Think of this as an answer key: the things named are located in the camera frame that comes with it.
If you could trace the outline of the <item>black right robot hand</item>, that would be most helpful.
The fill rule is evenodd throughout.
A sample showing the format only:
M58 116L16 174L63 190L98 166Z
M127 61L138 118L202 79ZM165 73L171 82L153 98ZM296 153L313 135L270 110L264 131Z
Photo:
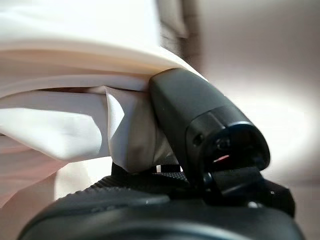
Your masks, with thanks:
M116 174L58 199L21 240L302 240L290 190L264 179L270 151L217 88L175 68L149 81L181 172Z

